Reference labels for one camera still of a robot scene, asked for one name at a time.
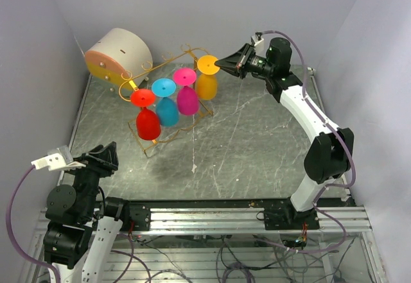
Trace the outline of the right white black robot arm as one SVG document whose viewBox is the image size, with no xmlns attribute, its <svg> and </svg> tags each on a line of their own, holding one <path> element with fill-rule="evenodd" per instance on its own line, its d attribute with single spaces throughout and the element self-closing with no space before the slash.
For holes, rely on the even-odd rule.
<svg viewBox="0 0 411 283">
<path fill-rule="evenodd" d="M 265 56 L 259 56 L 257 47 L 262 41 L 257 33 L 250 44 L 214 64 L 241 79 L 251 74 L 263 80 L 268 93 L 293 115 L 310 140 L 305 176 L 290 197 L 292 208 L 283 213 L 284 224 L 295 229 L 306 221 L 304 212 L 313 208 L 326 186 L 351 169 L 354 133 L 332 122 L 308 95 L 306 81 L 291 71 L 292 53 L 297 49 L 292 40 L 278 35 L 270 40 Z"/>
</svg>

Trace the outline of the yellow plastic wine glass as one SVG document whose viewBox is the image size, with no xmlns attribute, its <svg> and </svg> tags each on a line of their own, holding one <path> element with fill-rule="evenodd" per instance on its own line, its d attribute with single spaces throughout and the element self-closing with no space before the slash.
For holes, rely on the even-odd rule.
<svg viewBox="0 0 411 283">
<path fill-rule="evenodd" d="M 196 92 L 198 97 L 203 100 L 213 99 L 218 90 L 216 74 L 220 68 L 215 65 L 217 57 L 213 55 L 204 55 L 198 59 L 197 68 L 200 76 L 196 82 Z"/>
</svg>

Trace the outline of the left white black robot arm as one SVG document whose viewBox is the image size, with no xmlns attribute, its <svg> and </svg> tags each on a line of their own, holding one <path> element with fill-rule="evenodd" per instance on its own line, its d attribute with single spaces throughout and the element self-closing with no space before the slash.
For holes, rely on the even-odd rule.
<svg viewBox="0 0 411 283">
<path fill-rule="evenodd" d="M 70 163 L 74 182 L 56 186 L 47 197 L 44 260 L 52 282 L 101 282 L 114 240 L 131 221 L 122 198 L 106 197 L 95 210 L 100 180 L 118 170 L 116 143 L 99 144 Z"/>
</svg>

